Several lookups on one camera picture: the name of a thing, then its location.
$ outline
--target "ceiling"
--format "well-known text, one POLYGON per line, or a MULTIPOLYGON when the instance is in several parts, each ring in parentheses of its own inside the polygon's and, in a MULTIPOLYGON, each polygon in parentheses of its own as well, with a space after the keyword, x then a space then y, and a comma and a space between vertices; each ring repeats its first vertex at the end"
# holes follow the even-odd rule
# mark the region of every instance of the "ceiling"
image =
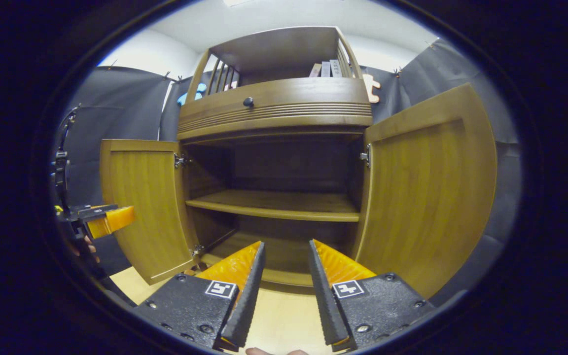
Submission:
POLYGON ((371 0, 248 0, 229 7, 223 0, 196 1, 150 28, 197 53, 254 32, 293 26, 338 26, 361 36, 420 53, 437 36, 371 0))

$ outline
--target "cabinet door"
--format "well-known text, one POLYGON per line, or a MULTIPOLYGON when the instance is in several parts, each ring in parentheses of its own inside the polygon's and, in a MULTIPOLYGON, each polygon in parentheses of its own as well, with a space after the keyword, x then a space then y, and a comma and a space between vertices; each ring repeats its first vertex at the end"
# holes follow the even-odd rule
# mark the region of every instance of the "cabinet door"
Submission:
POLYGON ((115 231, 126 258, 149 284, 194 264, 176 142, 102 140, 101 185, 106 204, 135 206, 135 222, 115 231))
POLYGON ((466 84, 367 128, 365 144, 356 260, 429 298, 465 263, 491 211, 497 157, 487 114, 466 84))

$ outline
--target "drawer knob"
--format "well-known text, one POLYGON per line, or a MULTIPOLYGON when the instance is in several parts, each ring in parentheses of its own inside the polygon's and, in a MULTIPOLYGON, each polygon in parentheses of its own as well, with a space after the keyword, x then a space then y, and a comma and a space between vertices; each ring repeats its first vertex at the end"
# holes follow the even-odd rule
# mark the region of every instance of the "drawer knob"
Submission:
POLYGON ((248 97, 243 101, 243 105, 247 107, 253 107, 253 97, 248 97))

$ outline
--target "book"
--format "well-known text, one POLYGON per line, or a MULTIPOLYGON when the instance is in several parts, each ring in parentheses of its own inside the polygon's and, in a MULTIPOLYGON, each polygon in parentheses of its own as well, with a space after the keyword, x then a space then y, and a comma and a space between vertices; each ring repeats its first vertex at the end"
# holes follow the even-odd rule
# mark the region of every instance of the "book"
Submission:
POLYGON ((313 70, 311 70, 311 74, 308 76, 309 78, 316 78, 320 75, 321 72, 321 63, 315 63, 313 65, 313 70))
POLYGON ((329 78, 330 77, 330 62, 322 62, 321 63, 321 76, 322 78, 329 78))
POLYGON ((332 76, 334 78, 343 78, 341 74, 341 66, 339 65, 339 61, 336 59, 330 59, 330 67, 332 67, 332 76))

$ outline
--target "wooden shelf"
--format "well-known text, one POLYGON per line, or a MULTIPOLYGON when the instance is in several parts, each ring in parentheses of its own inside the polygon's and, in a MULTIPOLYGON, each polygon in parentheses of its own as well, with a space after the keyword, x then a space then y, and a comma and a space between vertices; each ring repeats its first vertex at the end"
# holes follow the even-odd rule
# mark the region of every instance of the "wooden shelf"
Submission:
POLYGON ((291 193, 226 189, 185 202, 188 206, 268 218, 358 222, 358 211, 345 194, 291 193))
POLYGON ((266 265, 262 272, 262 280, 286 285, 313 286, 308 268, 307 240, 273 238, 238 231, 203 254, 201 261, 215 264, 256 241, 264 242, 266 252, 266 265))

